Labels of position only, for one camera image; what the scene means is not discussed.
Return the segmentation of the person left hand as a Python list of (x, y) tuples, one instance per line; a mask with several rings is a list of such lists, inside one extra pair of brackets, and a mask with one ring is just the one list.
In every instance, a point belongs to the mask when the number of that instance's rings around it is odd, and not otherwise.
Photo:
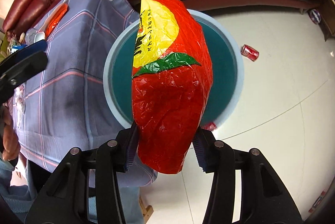
[(13, 128), (13, 119), (9, 110), (5, 107), (3, 110), (4, 131), (3, 131), (3, 147), (2, 153), (4, 161), (12, 161), (17, 159), (21, 146), (18, 136)]

